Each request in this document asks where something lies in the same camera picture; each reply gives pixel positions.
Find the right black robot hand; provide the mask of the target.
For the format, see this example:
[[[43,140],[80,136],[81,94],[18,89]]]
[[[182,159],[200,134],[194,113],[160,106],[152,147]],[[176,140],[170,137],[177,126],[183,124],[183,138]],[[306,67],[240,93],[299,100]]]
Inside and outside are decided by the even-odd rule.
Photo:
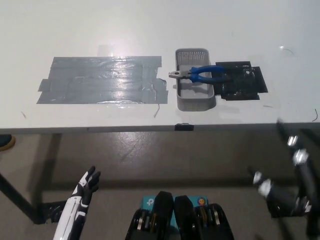
[[[298,182],[298,193],[293,194],[276,185],[260,171],[249,167],[252,185],[266,200],[268,210],[273,218],[306,216],[320,211],[320,179],[313,166],[311,156],[301,138],[290,134],[285,124],[278,120],[276,129],[288,148]]]

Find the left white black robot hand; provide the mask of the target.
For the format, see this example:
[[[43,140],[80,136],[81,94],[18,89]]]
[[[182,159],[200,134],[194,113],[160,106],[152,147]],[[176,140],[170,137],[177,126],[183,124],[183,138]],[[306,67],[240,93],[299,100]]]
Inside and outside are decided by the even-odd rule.
[[[93,193],[99,189],[100,171],[93,165],[67,199],[54,234],[55,240],[79,240],[86,222]]]

